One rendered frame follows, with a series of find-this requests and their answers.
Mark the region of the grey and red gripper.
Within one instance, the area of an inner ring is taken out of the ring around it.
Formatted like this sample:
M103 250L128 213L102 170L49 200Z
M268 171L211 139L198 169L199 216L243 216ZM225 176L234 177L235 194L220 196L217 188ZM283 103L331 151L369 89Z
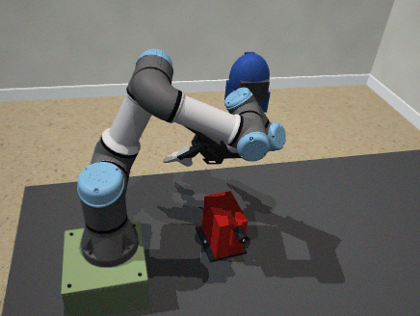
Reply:
M186 167L190 167L193 164L192 158L197 156L198 153L200 153L205 158L203 159L203 161L207 165L214 164L210 163L209 161L215 161L215 164L221 164L223 162L223 159L241 158L241 156L238 153L232 153L231 151L229 151L226 144L223 141L221 141L221 146L219 148L216 148L213 145L206 142L205 140L203 140L200 136L195 134L192 140L192 146L186 145L179 151L176 151L171 155L167 155L163 163L177 161Z

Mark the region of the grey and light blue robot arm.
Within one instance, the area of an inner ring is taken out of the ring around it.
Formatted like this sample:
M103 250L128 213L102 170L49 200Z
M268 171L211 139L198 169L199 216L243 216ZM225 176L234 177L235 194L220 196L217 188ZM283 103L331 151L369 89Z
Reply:
M173 87L172 61L165 52L149 49L141 56L112 127L102 133L90 165L78 177L86 223L81 249L85 259L97 267L121 265L138 249L138 233L127 217L125 194L141 149L139 139L151 116L181 124L216 148L223 141L229 151L250 162L281 150L286 141L284 127L270 123L248 88L237 89L225 99L229 114Z

